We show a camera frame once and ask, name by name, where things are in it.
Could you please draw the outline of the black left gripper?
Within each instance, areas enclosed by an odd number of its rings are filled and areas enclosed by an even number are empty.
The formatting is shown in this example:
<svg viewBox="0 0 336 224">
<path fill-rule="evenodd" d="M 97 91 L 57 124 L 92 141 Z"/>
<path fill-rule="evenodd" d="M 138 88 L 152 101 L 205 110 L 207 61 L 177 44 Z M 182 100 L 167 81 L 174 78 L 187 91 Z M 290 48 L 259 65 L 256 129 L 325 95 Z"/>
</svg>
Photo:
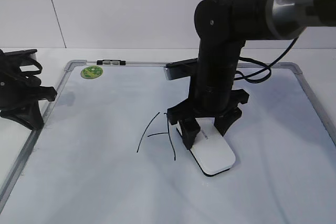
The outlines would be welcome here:
<svg viewBox="0 0 336 224">
<path fill-rule="evenodd" d="M 37 61 L 32 66 L 16 66 L 1 51 L 1 117 L 30 130 L 40 130 L 44 120 L 37 101 L 54 101 L 54 87 L 43 87 L 37 77 L 43 70 Z"/>
</svg>

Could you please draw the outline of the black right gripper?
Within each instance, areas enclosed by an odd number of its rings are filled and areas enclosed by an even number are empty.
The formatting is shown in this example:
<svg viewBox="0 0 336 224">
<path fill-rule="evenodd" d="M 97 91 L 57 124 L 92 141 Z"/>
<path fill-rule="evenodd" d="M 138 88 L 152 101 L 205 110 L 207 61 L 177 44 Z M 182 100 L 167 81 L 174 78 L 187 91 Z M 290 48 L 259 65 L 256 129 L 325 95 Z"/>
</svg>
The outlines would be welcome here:
<svg viewBox="0 0 336 224">
<path fill-rule="evenodd" d="M 241 117 L 238 105 L 246 104 L 249 99 L 249 94 L 243 89 L 201 91 L 196 84 L 196 77 L 189 78 L 187 99 L 167 110 L 170 124 L 175 125 L 179 121 L 182 142 L 187 150 L 192 148 L 201 130 L 196 118 L 214 118 L 215 128 L 224 136 Z"/>
</svg>

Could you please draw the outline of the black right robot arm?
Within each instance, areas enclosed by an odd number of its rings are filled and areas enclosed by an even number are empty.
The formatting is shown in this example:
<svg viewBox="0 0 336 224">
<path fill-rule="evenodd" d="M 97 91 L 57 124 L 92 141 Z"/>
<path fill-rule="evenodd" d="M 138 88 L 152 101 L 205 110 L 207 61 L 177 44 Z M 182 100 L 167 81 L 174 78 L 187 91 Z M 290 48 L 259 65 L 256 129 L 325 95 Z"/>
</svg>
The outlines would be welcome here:
<svg viewBox="0 0 336 224">
<path fill-rule="evenodd" d="M 238 105 L 247 103 L 249 95 L 233 90 L 233 83 L 245 42 L 295 42 L 307 27 L 333 27 L 335 0 L 202 0 L 194 25 L 200 38 L 198 57 L 166 65 L 170 80 L 190 77 L 187 99 L 167 110 L 187 148 L 201 130 L 198 118 L 213 118 L 224 135 L 241 117 Z"/>
</svg>

